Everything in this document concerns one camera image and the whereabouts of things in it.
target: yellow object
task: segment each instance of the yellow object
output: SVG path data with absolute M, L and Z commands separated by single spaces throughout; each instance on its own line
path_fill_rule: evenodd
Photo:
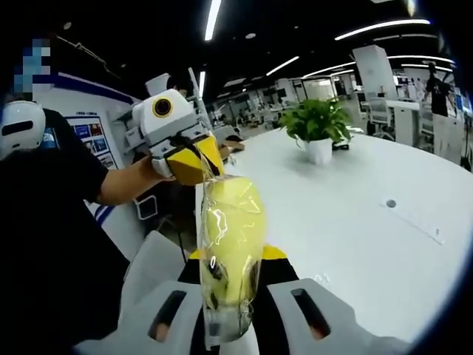
M 213 136 L 209 136 L 194 144 L 223 173 L 223 162 Z M 176 179 L 183 185 L 194 186 L 203 182 L 203 163 L 190 149 L 185 148 L 166 158 L 169 167 Z
M 254 298 L 266 235 L 258 191 L 246 177 L 227 177 L 205 187 L 205 232 L 200 273 L 207 304 L 238 305 Z
M 203 257 L 203 253 L 197 249 L 194 251 L 190 256 L 190 260 L 200 260 Z M 263 260 L 279 260 L 279 259 L 287 259 L 287 255 L 281 251 L 281 249 L 275 247 L 275 246 L 270 246 L 266 245 L 263 247 L 263 255 L 262 255 Z

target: ceiling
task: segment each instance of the ceiling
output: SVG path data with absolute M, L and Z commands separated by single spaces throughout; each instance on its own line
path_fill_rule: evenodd
M 50 33 L 53 69 L 146 98 L 144 83 L 164 72 L 188 80 L 187 68 L 198 77 L 207 73 L 204 100 L 212 102 L 232 89 L 263 87 L 278 78 L 353 61 L 353 48 L 374 38 L 395 34 L 435 34 L 433 26 L 387 27 L 335 41 L 351 30 L 384 21 L 409 18 L 402 1 L 375 4 L 370 0 L 222 0 L 214 38 L 204 41 L 211 0 L 158 1 L 139 9 L 110 9 L 106 16 L 58 16 L 43 21 Z M 68 30 L 64 24 L 71 23 Z M 246 35 L 255 33 L 253 39 Z M 80 42 L 99 59 L 72 44 Z M 388 55 L 437 55 L 435 38 L 409 37 L 377 41 Z M 298 61 L 265 74 L 294 56 Z M 394 67 L 412 60 L 392 61 Z M 225 88 L 230 80 L 246 78 Z

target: white column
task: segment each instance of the white column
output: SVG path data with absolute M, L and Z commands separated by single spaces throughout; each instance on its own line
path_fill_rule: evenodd
M 376 95 L 380 92 L 384 92 L 386 98 L 398 97 L 391 64 L 383 48 L 375 45 L 357 48 L 353 50 L 353 55 L 367 98 L 370 94 Z

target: poster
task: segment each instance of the poster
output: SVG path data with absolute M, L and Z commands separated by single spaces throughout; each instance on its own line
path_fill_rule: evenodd
M 77 114 L 66 117 L 75 134 L 103 166 L 107 169 L 116 169 L 117 164 L 103 133 L 100 117 L 95 112 L 77 112 Z

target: ceiling light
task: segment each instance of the ceiling light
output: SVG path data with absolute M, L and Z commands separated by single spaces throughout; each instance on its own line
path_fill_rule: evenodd
M 431 59 L 433 61 L 446 61 L 448 63 L 455 63 L 452 59 L 432 57 L 430 55 L 391 55 L 388 59 Z
M 205 31 L 205 40 L 210 41 L 214 37 L 215 24 L 217 23 L 217 16 L 219 14 L 222 0 L 212 0 L 210 11 L 208 12 L 207 30 Z
M 243 81 L 245 81 L 246 78 L 241 78 L 241 79 L 235 79 L 235 80 L 230 80 L 225 84 L 223 87 L 231 87 L 232 85 L 238 85 L 241 84 Z
M 356 63 L 355 61 L 351 61 L 350 63 L 335 65 L 334 67 L 330 67 L 330 68 L 318 70 L 318 71 L 316 71 L 316 72 L 312 72 L 311 74 L 304 75 L 302 78 L 303 78 L 303 79 L 306 79 L 306 78 L 308 78 L 309 76 L 312 76 L 312 75 L 315 75 L 315 74 L 319 74 L 319 73 L 321 73 L 321 72 L 328 72 L 329 70 L 333 70 L 333 69 L 338 69 L 338 68 L 346 67 L 346 66 L 348 66 L 348 65 L 354 65 L 355 63 Z
M 427 35 L 424 33 L 407 33 L 405 35 L 387 35 L 386 37 L 379 37 L 379 38 L 374 38 L 373 41 L 385 41 L 387 39 L 403 39 L 403 38 L 408 38 L 408 37 L 424 37 L 424 38 L 438 38 L 436 35 Z
M 414 68 L 429 68 L 428 65 L 426 64 L 401 64 L 402 67 L 414 67 Z M 435 66 L 435 69 L 437 70 L 443 70 L 444 72 L 453 72 L 452 69 L 449 68 L 444 68 L 444 67 L 437 67 Z
M 430 21 L 427 20 L 397 20 L 397 21 L 389 21 L 389 22 L 384 22 L 382 24 L 374 24 L 372 26 L 368 26 L 365 28 L 361 28 L 359 30 L 355 30 L 352 32 L 345 33 L 344 35 L 340 35 L 339 37 L 336 37 L 336 41 L 340 41 L 341 39 L 351 37 L 354 35 L 358 35 L 359 33 L 366 32 L 366 31 L 371 31 L 375 30 L 377 28 L 382 28 L 382 27 L 390 27 L 390 26 L 398 26 L 400 24 L 430 24 Z
M 351 70 L 344 70 L 343 72 L 335 72 L 333 74 L 330 74 L 330 77 L 332 76 L 337 76 L 337 75 L 342 75 L 342 74 L 348 74 L 349 72 L 354 72 L 355 70 L 351 69 Z
M 202 98 L 204 96 L 204 86 L 205 86 L 205 72 L 200 72 L 199 80 L 199 96 Z
M 286 65 L 289 65 L 289 64 L 291 64 L 293 61 L 296 61 L 296 60 L 298 60 L 298 59 L 299 59 L 299 56 L 296 56 L 296 57 L 294 57 L 294 58 L 292 58 L 292 59 L 286 61 L 285 63 L 281 64 L 280 66 L 278 66 L 278 67 L 274 68 L 273 70 L 271 70 L 270 72 L 268 72 L 268 73 L 266 74 L 266 76 L 269 76 L 269 75 L 271 75 L 271 74 L 277 72 L 277 71 L 280 70 L 281 68 L 284 68 Z

